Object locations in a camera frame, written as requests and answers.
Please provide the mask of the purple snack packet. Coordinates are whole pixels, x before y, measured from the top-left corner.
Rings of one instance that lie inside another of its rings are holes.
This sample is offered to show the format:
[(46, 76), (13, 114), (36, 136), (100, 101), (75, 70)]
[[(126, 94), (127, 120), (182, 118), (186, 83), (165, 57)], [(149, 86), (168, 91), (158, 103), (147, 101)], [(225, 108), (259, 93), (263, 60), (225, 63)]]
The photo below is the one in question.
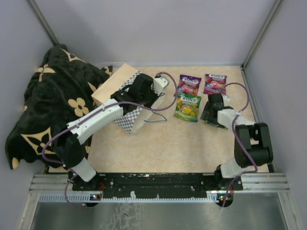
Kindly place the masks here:
[(197, 96), (200, 83), (199, 77), (180, 74), (177, 92)]
[(222, 95), (226, 95), (226, 75), (213, 75), (213, 74), (205, 74), (205, 86), (203, 93), (204, 94), (215, 94), (221, 93)]

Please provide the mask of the green Fox's candy packet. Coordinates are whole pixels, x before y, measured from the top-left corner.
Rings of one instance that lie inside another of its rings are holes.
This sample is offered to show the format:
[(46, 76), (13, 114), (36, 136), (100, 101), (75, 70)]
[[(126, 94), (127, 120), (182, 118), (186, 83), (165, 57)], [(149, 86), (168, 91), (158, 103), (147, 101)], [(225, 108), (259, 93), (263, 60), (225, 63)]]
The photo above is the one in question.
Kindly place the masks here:
[(200, 96), (179, 93), (174, 115), (182, 120), (197, 123), (200, 102)]

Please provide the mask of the blue checkered paper bag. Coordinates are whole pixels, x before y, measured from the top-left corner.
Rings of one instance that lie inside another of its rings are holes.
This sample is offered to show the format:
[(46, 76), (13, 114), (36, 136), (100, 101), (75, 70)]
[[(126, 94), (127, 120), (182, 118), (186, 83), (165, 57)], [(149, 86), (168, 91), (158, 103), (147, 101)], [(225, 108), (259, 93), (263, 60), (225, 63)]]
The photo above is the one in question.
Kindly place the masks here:
[(151, 108), (141, 105), (141, 93), (154, 83), (153, 80), (154, 77), (124, 64), (93, 92), (92, 98), (97, 106), (120, 103), (109, 107), (109, 110), (123, 109), (123, 115), (113, 121), (129, 134), (136, 134), (152, 115), (152, 109), (157, 109), (165, 98), (160, 97)]

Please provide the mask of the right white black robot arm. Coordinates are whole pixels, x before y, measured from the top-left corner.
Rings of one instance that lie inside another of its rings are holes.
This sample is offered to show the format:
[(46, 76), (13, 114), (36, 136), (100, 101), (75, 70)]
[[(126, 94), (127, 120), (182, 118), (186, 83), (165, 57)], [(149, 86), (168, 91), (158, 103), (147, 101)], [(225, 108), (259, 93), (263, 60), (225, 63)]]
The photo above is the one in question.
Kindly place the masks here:
[(224, 190), (235, 177), (257, 172), (260, 166), (273, 160), (268, 125), (246, 119), (229, 106), (229, 101), (226, 95), (209, 94), (201, 114), (206, 124), (231, 130), (235, 136), (233, 158), (217, 166), (213, 176), (207, 180), (212, 189)]

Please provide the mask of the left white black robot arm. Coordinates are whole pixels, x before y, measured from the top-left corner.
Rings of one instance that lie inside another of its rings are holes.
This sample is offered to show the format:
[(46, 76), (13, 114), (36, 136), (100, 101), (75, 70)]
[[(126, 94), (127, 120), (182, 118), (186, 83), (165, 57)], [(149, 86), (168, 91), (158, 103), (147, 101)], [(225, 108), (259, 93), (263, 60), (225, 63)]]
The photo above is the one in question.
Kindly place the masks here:
[(52, 148), (64, 165), (82, 180), (89, 190), (100, 184), (96, 170), (85, 157), (82, 145), (108, 123), (134, 111), (139, 105), (152, 109), (165, 95), (169, 81), (162, 76), (152, 78), (139, 73), (114, 92), (102, 105), (64, 127), (55, 127)]

